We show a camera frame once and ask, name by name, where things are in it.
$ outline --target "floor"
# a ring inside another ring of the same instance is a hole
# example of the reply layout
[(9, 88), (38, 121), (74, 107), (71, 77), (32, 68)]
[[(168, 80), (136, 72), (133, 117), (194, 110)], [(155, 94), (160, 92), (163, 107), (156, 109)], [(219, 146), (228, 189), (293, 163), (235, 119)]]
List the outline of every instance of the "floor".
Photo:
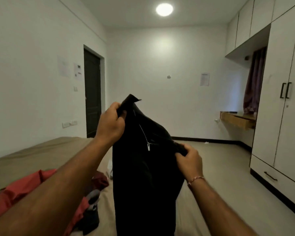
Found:
[[(295, 235), (295, 214), (250, 175), (249, 152), (236, 145), (177, 142), (199, 151), (207, 181), (259, 235)], [(209, 235), (207, 228), (201, 233)]]

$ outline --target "red cloth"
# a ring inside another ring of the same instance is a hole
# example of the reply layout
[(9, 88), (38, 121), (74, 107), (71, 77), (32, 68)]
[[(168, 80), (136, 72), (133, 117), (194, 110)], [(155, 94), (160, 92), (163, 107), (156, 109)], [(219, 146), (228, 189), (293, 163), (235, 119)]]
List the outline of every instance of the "red cloth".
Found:
[(96, 171), (95, 175), (92, 178), (92, 185), (93, 189), (103, 190), (107, 186), (109, 186), (109, 182), (107, 177), (104, 175), (104, 173), (100, 171)]
[[(23, 199), (27, 194), (37, 188), (41, 183), (51, 177), (55, 172), (55, 169), (47, 171), (39, 170), (7, 186), (0, 193), (0, 216)], [(73, 227), (83, 218), (83, 213), (89, 206), (88, 200), (83, 197), (82, 202), (76, 210), (71, 222), (67, 226), (64, 236), (70, 235)]]

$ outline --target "hand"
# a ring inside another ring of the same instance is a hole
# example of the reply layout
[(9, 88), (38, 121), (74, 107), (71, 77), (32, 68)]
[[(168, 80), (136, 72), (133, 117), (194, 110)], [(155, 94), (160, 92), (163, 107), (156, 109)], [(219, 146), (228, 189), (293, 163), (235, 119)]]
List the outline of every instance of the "hand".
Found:
[(181, 144), (185, 147), (188, 154), (186, 156), (176, 153), (176, 160), (179, 170), (184, 175), (187, 182), (195, 177), (203, 177), (202, 158), (198, 151), (188, 144)]
[(118, 118), (117, 109), (119, 107), (120, 103), (115, 102), (110, 105), (105, 113), (101, 114), (96, 136), (94, 138), (95, 141), (99, 141), (111, 147), (121, 138), (125, 130), (125, 118), (127, 112), (124, 111)]

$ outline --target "beige bedsheet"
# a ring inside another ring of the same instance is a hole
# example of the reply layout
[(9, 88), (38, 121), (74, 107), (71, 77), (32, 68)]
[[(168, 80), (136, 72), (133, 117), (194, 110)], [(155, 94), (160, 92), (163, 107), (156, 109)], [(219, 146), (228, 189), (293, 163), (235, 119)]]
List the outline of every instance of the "beige bedsheet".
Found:
[[(90, 138), (62, 137), (0, 158), (0, 188), (37, 170), (59, 168), (90, 141)], [(107, 164), (111, 157), (112, 149), (107, 152), (98, 167), (99, 171), (106, 173)], [(98, 204), (100, 224), (96, 230), (89, 234), (91, 236), (117, 235), (113, 181), (109, 180), (109, 183), (110, 186), (101, 192)], [(175, 235), (209, 235), (200, 210), (186, 183), (184, 183), (181, 189), (176, 205)], [(71, 235), (78, 236), (82, 235), (82, 233), (73, 232)]]

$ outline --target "forearm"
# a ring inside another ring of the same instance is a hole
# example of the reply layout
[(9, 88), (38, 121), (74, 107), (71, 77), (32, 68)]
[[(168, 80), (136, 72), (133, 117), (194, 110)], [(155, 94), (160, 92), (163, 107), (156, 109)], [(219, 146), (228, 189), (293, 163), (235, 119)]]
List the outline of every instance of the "forearm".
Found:
[(256, 235), (205, 180), (193, 181), (191, 190), (212, 236)]
[(0, 235), (62, 235), (109, 147), (93, 140), (0, 217)]

